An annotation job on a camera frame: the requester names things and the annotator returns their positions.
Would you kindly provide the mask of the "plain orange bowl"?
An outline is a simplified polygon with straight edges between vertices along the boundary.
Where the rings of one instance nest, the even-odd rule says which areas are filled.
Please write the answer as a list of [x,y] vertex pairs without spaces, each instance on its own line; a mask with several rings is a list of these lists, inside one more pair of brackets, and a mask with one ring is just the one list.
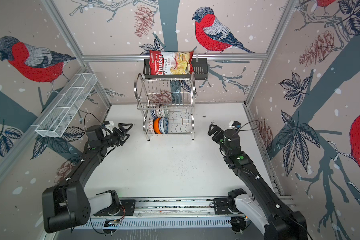
[[154,133],[155,134],[161,134],[161,130],[160,130],[160,120],[162,118],[156,118],[154,121],[153,121],[153,127],[154,127]]

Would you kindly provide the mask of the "dark red pattern bowl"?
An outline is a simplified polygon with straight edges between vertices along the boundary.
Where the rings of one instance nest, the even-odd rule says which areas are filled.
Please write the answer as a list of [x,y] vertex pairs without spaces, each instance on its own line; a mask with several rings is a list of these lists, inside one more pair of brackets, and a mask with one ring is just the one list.
[[162,117],[160,109],[156,109],[154,112],[155,112],[155,118],[161,118]]

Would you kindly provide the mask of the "blue floral small bowl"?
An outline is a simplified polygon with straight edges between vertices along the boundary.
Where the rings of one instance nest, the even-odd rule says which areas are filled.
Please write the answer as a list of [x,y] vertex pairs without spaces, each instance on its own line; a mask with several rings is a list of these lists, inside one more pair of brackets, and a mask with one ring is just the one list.
[[169,120],[167,117],[159,119],[159,130],[161,134],[168,134],[169,132]]

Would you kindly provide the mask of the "green pattern bowl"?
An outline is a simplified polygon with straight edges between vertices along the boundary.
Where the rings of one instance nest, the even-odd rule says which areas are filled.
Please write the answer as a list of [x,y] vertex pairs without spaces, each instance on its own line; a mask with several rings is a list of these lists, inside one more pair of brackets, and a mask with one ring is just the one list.
[[169,118],[170,111],[169,111],[169,109],[161,109],[160,114],[161,114],[162,118]]

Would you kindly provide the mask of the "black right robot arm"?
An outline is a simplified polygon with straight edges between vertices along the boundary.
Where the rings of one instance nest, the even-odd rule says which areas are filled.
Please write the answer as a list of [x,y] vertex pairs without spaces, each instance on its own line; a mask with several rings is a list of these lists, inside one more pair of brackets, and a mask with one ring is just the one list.
[[265,240],[308,240],[305,217],[292,211],[271,189],[258,172],[254,162],[241,149],[240,127],[234,122],[231,129],[222,130],[210,124],[208,135],[220,147],[223,159],[230,170],[246,185],[255,198],[249,199],[247,191],[235,189],[228,192],[227,203],[233,213],[241,212],[263,234]]

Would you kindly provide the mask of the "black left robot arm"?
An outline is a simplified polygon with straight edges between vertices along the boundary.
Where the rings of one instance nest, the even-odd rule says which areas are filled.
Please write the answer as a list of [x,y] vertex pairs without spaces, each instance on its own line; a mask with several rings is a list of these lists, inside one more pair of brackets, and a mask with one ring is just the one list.
[[125,144],[132,127],[133,124],[119,123],[112,130],[102,125],[91,126],[86,130],[88,141],[78,164],[64,180],[47,188],[42,194],[44,229],[48,234],[73,230],[103,210],[110,210],[111,215],[126,215],[126,209],[116,191],[108,190],[88,198],[84,188],[108,153]]

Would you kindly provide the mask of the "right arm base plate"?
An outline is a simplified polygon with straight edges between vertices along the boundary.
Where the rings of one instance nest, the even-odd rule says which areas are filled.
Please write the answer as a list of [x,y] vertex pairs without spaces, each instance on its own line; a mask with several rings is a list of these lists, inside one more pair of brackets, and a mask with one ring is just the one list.
[[214,198],[213,199],[213,208],[215,215],[236,215],[238,213],[233,212],[229,208],[229,204],[226,198]]

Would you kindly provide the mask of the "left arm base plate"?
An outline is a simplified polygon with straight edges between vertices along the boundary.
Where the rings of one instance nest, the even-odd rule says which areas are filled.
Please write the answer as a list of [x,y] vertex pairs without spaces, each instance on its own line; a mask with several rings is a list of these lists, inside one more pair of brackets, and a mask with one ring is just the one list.
[[108,208],[98,211],[94,214],[96,217],[113,217],[113,216],[133,216],[135,212],[136,200],[121,199],[118,206],[111,205]]

